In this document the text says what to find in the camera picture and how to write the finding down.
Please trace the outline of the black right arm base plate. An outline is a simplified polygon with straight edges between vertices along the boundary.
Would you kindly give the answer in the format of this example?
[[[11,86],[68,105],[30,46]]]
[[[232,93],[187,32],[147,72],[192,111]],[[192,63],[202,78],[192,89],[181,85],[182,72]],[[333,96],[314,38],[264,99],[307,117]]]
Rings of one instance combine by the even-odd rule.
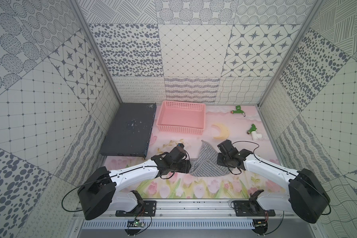
[[[257,202],[249,200],[234,200],[230,203],[237,217],[274,217],[274,210],[264,210]]]

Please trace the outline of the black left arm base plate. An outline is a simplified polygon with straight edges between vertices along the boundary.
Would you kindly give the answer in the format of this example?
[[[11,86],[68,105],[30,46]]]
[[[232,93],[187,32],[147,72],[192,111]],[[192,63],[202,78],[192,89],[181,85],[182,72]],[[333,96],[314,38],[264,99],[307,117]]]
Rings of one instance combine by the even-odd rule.
[[[137,217],[137,216],[151,216],[154,217],[156,214],[157,201],[155,200],[146,200],[143,204],[138,204],[130,212],[118,210],[116,211],[116,217]]]

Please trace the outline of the grey striped square dishcloth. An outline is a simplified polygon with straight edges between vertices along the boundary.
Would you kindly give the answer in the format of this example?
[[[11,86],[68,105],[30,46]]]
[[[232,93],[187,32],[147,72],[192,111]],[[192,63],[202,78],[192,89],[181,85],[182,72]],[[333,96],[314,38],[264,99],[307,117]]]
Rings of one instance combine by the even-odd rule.
[[[206,141],[202,141],[198,158],[191,159],[189,174],[195,177],[222,177],[230,172],[227,167],[217,164],[218,153]]]

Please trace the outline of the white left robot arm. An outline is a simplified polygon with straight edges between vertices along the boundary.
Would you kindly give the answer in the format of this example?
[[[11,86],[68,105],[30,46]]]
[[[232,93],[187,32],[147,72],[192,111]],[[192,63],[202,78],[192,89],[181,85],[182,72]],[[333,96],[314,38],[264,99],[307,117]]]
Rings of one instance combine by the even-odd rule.
[[[93,220],[108,208],[125,212],[136,210],[138,214],[144,205],[140,194],[134,190],[122,192],[123,189],[145,180],[169,179],[168,175],[176,173],[188,174],[190,169],[190,159],[182,143],[139,165],[111,171],[100,167],[77,191],[84,217]]]

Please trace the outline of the white plastic pipe elbow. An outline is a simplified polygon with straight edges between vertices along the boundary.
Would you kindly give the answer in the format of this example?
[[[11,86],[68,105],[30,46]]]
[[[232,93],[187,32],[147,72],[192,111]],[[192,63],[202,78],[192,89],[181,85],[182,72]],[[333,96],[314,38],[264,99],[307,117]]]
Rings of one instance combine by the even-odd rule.
[[[261,133],[257,133],[256,131],[252,131],[251,132],[251,136],[252,136],[253,141],[258,141],[258,140],[261,140],[263,138],[262,134]]]

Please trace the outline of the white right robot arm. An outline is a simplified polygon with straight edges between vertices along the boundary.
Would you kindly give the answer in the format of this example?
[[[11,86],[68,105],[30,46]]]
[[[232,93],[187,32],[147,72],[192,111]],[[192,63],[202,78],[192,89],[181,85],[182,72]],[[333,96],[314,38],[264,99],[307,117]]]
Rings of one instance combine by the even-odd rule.
[[[311,224],[316,223],[320,216],[328,215],[326,209],[330,208],[330,197],[312,171],[277,165],[257,156],[254,151],[236,149],[228,139],[217,147],[220,151],[217,157],[219,166],[261,175],[285,190],[269,192],[259,189],[251,194],[252,213],[259,210],[293,212]]]

